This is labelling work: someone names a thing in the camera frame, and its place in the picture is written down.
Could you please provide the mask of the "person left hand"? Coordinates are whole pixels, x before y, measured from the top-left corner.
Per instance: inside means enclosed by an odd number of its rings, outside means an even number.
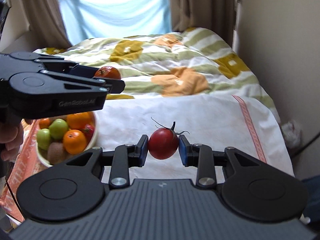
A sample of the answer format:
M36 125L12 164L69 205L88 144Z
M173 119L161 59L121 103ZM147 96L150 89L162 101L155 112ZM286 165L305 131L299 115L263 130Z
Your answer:
M1 124L1 144L5 148L1 150L1 159L3 161L14 161L20 154L21 145L24 141L24 128L11 124Z

